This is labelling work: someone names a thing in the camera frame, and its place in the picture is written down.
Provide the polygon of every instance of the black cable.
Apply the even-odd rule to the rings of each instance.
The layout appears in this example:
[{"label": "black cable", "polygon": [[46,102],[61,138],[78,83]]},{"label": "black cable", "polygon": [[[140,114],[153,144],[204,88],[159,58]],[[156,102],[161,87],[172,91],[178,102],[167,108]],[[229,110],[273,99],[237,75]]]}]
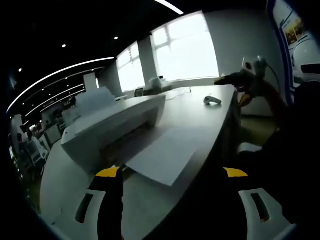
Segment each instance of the black cable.
[{"label": "black cable", "polygon": [[185,90],[184,93],[178,94],[178,95],[176,95],[176,96],[174,96],[174,97],[172,97],[172,98],[166,99],[166,101],[170,101],[170,100],[175,99],[176,97],[183,96],[183,95],[185,95],[185,94],[188,92],[188,90],[189,90],[189,93],[191,93],[191,87],[189,87],[189,89]]},{"label": "black cable", "polygon": [[279,93],[281,94],[280,81],[279,81],[279,78],[278,78],[275,70],[274,70],[268,63],[267,63],[266,65],[267,65],[267,66],[270,68],[270,70],[273,72],[273,75],[275,76],[276,82],[277,82],[277,84],[278,84]]},{"label": "black cable", "polygon": [[[281,94],[280,81],[279,81],[279,78],[278,78],[275,70],[274,70],[268,63],[267,63],[266,65],[267,65],[267,66],[271,69],[271,71],[273,72],[273,75],[275,76],[276,82],[278,83],[279,93]],[[278,126],[276,125],[273,134],[275,134],[275,133],[277,132],[277,130],[278,130]]]}]

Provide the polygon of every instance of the window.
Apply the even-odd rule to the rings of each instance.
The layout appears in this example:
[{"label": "window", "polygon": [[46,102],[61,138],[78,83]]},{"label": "window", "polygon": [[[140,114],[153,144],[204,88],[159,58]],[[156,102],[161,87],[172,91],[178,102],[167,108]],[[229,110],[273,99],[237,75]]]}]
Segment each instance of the window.
[{"label": "window", "polygon": [[116,65],[123,92],[145,86],[137,42],[118,56]]},{"label": "window", "polygon": [[219,77],[215,48],[202,12],[152,32],[158,75],[167,81]]}]

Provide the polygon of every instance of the sheet of paper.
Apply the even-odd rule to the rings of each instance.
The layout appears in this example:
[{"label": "sheet of paper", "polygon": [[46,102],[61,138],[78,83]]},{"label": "sheet of paper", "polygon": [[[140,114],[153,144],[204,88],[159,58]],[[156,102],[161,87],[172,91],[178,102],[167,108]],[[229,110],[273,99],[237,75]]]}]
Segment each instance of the sheet of paper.
[{"label": "sheet of paper", "polygon": [[126,165],[161,184],[172,186],[197,150],[194,131],[167,131]]}]

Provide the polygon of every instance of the table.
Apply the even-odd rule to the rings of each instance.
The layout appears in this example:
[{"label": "table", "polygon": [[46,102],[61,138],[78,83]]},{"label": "table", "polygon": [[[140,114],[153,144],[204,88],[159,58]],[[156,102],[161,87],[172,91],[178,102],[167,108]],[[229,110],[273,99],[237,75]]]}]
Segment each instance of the table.
[{"label": "table", "polygon": [[[166,95],[163,117],[142,142],[150,143],[174,127],[206,131],[201,147],[171,187],[137,173],[125,181],[122,234],[126,240],[146,237],[182,199],[231,116],[235,99],[232,86],[191,87],[191,92],[189,87],[184,87],[161,94]],[[222,105],[204,105],[203,100],[208,95],[222,100]],[[44,219],[52,223],[64,206],[79,204],[93,177],[86,175],[63,151],[60,141],[57,142],[51,150],[41,183],[40,207]]]}]

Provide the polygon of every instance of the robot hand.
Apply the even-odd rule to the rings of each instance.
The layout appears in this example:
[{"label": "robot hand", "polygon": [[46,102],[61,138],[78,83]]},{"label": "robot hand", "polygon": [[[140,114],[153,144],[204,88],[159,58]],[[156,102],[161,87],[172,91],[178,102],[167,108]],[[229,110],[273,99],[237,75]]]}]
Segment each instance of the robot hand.
[{"label": "robot hand", "polygon": [[242,108],[250,104],[254,98],[263,95],[266,68],[267,63],[262,57],[258,57],[258,60],[254,61],[243,58],[241,71],[223,76],[214,84],[231,84],[239,93],[245,93],[239,102],[239,106]]}]

